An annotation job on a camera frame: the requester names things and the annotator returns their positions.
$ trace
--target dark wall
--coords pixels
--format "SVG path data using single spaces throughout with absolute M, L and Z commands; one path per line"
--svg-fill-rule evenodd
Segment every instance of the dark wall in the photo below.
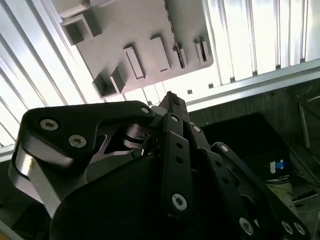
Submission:
M 318 82 L 314 80 L 298 84 L 294 86 L 294 89 L 302 95 L 306 92 L 308 94 L 314 93 L 320 89 Z M 261 113 L 286 141 L 302 140 L 298 104 L 284 88 L 193 111 L 189 113 L 189 116 L 193 123 L 204 127 L 256 112 Z

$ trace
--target metal frame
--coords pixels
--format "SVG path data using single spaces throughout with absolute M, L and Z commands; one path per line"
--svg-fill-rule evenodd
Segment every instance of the metal frame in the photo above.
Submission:
M 212 89 L 212 95 L 186 103 L 189 112 L 320 78 L 320 59 L 278 69 Z

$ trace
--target rectangular block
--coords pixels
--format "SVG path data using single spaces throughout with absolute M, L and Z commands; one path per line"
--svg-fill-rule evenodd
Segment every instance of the rectangular block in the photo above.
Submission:
M 195 50 L 196 50 L 196 53 L 197 53 L 197 56 L 198 56 L 198 62 L 200 64 L 203 64 L 204 63 L 204 58 L 202 56 L 202 50 L 201 50 L 201 45 L 200 45 L 200 42 L 198 42 L 197 40 L 194 41 L 194 44 L 195 44 Z
M 180 54 L 181 54 L 181 58 L 182 58 L 183 63 L 184 63 L 184 67 L 186 67 L 188 65 L 188 62 L 187 62 L 185 50 L 182 47 L 180 47 Z
M 208 43 L 205 39 L 201 39 L 202 57 L 203 61 L 206 62 L 209 58 Z
M 152 38 L 151 44 L 154 49 L 154 53 L 157 59 L 157 64 L 160 72 L 164 72 L 170 69 L 168 57 L 164 48 L 164 44 L 160 36 Z
M 142 79 L 145 78 L 145 75 L 141 69 L 140 63 L 138 61 L 137 55 L 135 53 L 135 50 L 132 46 L 127 47 L 124 49 L 126 57 L 131 65 L 131 68 L 134 72 L 136 79 Z
M 110 80 L 118 94 L 122 92 L 125 87 L 125 83 L 119 73 L 118 68 L 116 68 L 110 76 Z
M 90 9 L 84 11 L 82 14 L 64 20 L 60 25 L 71 45 L 76 45 L 86 39 L 92 39 L 102 33 Z

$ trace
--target silver metal part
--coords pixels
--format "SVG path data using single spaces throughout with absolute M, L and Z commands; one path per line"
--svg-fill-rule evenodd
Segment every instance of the silver metal part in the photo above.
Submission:
M 291 235 L 294 234 L 294 230 L 289 225 L 289 223 L 287 223 L 286 221 L 282 221 L 282 226 L 289 234 L 291 234 Z
M 150 113 L 150 110 L 146 107 L 141 107 L 141 110 L 142 110 L 142 112 L 144 112 L 146 114 Z
M 187 201 L 186 199 L 180 195 L 179 193 L 175 193 L 172 195 L 172 203 L 175 206 L 176 209 L 178 209 L 179 211 L 184 211 L 187 209 Z
M 32 161 L 28 178 L 51 217 L 66 196 L 87 184 L 85 173 L 78 176 L 57 174 L 37 160 Z
M 44 129 L 44 130 L 48 130 L 48 131 L 54 131 L 57 130 L 59 125 L 55 120 L 52 119 L 43 119 L 40 122 L 40 126 Z
M 43 203 L 33 184 L 27 178 L 21 176 L 21 174 L 13 166 L 12 162 L 9 166 L 8 175 L 12 184 L 17 189 L 37 200 L 39 203 Z
M 299 223 L 295 222 L 294 226 L 298 230 L 299 233 L 301 233 L 302 235 L 306 234 L 306 231 L 303 229 L 303 227 Z
M 221 149 L 226 153 L 229 151 L 225 145 L 221 145 Z
M 176 116 L 174 116 L 174 115 L 171 116 L 171 119 L 172 119 L 173 121 L 175 121 L 175 122 L 179 122 L 179 119 L 178 119 Z
M 70 136 L 68 142 L 72 147 L 75 147 L 77 149 L 81 149 L 85 145 L 87 145 L 87 140 L 81 135 Z
M 193 129 L 197 132 L 197 133 L 200 133 L 201 130 L 199 127 L 197 127 L 196 125 L 193 126 Z
M 251 223 L 247 219 L 240 217 L 239 224 L 246 234 L 248 234 L 249 236 L 254 234 L 254 228 L 252 227 Z

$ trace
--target gray mounting plate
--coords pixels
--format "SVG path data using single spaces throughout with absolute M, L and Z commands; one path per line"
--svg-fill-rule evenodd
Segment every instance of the gray mounting plate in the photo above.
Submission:
M 112 87 L 115 83 L 111 83 L 110 76 L 118 69 L 124 85 L 116 91 L 111 90 L 109 96 L 143 88 L 213 64 L 202 1 L 168 0 L 166 3 L 175 36 L 185 53 L 185 68 L 181 68 L 178 55 L 173 51 L 174 34 L 164 0 L 117 0 L 104 7 L 90 8 L 102 33 L 79 42 L 77 47 L 94 79 L 100 75 L 106 85 Z M 156 37 L 161 37 L 169 63 L 167 70 L 159 69 L 161 50 L 151 41 Z M 198 55 L 199 45 L 197 48 L 195 43 L 195 40 L 200 42 L 201 39 L 207 44 L 206 61 L 203 61 L 201 52 Z M 138 79 L 124 50 L 130 46 L 144 75 Z

